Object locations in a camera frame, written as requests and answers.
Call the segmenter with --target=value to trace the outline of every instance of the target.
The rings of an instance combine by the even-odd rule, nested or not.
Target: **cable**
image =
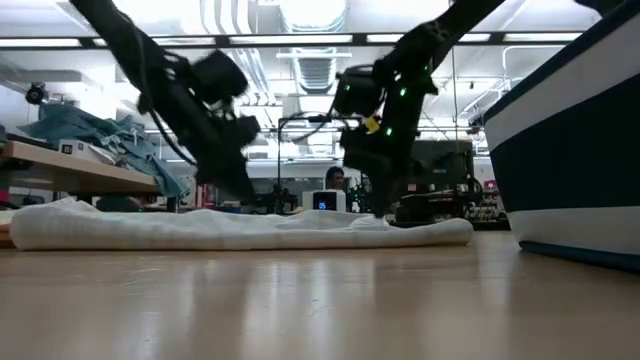
[[[125,19],[131,25],[133,29],[133,34],[136,38],[136,43],[138,45],[138,53],[140,54],[140,80],[141,80],[141,87],[142,87],[141,94],[149,102],[149,115],[151,115],[153,122],[158,127],[158,130],[160,131],[160,134],[162,135],[164,140],[167,142],[167,144],[169,144],[169,147],[171,148],[171,150],[173,150],[178,155],[178,157],[184,160],[187,164],[196,166],[195,161],[187,157],[184,154],[184,152],[182,152],[182,150],[180,150],[180,148],[175,144],[173,139],[171,139],[169,134],[167,134],[166,130],[164,129],[164,126],[162,125],[162,122],[158,118],[158,114],[156,114],[156,111],[153,108],[153,98],[151,97],[151,92],[149,91],[149,87],[147,85],[144,42],[142,40],[142,37],[140,36],[140,33],[138,32],[138,28],[133,23],[133,20],[131,20],[131,18],[127,14],[123,13],[122,11],[118,10],[118,12],[120,13],[120,16],[122,16],[122,18]]]

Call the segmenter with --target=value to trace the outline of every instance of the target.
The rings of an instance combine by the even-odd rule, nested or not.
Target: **person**
[[[332,166],[327,170],[325,178],[327,190],[344,190],[344,170],[338,166]]]

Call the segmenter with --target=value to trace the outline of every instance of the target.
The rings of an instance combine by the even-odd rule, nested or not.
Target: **crumpled blue fabric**
[[[41,105],[38,121],[19,126],[27,135],[43,139],[54,146],[60,140],[75,139],[123,156],[132,168],[155,178],[166,197],[182,197],[188,187],[173,176],[156,155],[144,125],[127,116],[120,121],[100,119],[71,105]]]

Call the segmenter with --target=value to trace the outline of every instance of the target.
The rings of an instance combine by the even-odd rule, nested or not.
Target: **navy stripe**
[[[507,212],[640,206],[640,74],[491,152]]]
[[[522,241],[520,242],[520,247],[524,251],[536,254],[553,256],[571,261],[579,261],[615,270],[640,273],[640,255],[618,254],[606,251],[543,244],[533,241]]]
[[[607,37],[627,21],[633,19],[640,13],[640,0],[627,0],[609,15],[600,20],[579,38],[565,46],[560,52],[554,55],[546,63],[540,66],[531,75],[527,76],[495,105],[484,114],[485,124],[499,114],[511,103],[515,102],[529,90],[536,87],[545,79],[553,75],[556,71],[567,65],[571,60],[588,50],[591,46]],[[633,46],[633,44],[620,44],[620,46]]]

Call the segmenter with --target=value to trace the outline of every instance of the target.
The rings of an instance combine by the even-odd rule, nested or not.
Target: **wooden floor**
[[[466,248],[0,252],[3,360],[640,359],[640,278]]]

